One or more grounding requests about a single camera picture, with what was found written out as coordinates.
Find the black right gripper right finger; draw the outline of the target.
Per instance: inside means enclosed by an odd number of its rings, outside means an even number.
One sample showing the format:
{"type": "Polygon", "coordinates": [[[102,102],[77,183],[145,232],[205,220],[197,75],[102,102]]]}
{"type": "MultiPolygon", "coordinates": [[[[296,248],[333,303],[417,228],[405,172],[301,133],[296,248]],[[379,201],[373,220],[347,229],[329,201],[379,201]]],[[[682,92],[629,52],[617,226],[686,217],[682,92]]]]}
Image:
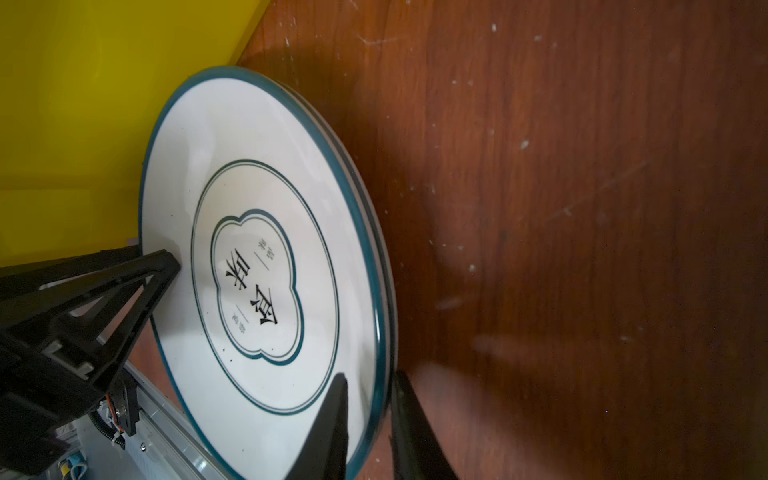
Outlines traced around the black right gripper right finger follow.
{"type": "Polygon", "coordinates": [[[393,376],[390,438],[395,479],[457,479],[435,436],[410,380],[393,376]]]}

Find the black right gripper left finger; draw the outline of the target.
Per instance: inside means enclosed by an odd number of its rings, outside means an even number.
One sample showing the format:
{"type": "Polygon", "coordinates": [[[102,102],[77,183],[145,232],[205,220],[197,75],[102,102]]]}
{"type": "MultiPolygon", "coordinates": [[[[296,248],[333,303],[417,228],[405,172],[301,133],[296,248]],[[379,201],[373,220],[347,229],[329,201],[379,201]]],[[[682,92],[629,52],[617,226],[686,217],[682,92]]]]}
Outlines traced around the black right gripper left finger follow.
{"type": "Polygon", "coordinates": [[[345,479],[348,434],[348,382],[334,376],[306,441],[287,479],[345,479]]]}

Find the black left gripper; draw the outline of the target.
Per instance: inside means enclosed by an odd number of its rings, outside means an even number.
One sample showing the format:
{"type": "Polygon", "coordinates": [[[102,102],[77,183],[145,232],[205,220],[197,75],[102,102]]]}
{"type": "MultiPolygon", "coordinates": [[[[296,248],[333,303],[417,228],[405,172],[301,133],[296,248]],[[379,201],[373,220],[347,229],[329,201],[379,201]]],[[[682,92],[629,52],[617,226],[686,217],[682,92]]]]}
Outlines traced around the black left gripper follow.
{"type": "Polygon", "coordinates": [[[41,474],[70,450],[58,436],[89,417],[124,448],[139,421],[125,368],[180,271],[136,246],[1,270],[1,467],[41,474]]]}

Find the white plate teal quatrefoil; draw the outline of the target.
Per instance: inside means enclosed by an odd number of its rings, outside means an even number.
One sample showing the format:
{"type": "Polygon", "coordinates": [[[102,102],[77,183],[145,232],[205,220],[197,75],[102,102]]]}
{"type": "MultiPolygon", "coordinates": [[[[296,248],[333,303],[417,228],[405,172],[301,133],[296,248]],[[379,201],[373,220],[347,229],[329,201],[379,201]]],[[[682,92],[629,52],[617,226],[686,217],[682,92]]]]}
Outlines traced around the white plate teal quatrefoil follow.
{"type": "Polygon", "coordinates": [[[382,290],[335,160],[279,82],[240,67],[187,79],[150,136],[139,246],[180,264],[153,333],[193,429],[236,478],[288,474],[338,373],[348,478],[386,413],[382,290]]]}

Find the yellow plastic bin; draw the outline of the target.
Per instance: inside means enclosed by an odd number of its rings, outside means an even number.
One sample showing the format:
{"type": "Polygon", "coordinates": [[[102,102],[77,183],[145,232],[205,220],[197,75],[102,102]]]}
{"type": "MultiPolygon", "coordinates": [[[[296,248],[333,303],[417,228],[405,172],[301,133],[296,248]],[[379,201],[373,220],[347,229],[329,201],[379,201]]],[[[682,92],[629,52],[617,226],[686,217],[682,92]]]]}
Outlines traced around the yellow plastic bin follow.
{"type": "Polygon", "coordinates": [[[191,75],[240,57],[263,1],[5,1],[1,262],[138,234],[152,128],[191,75]]]}

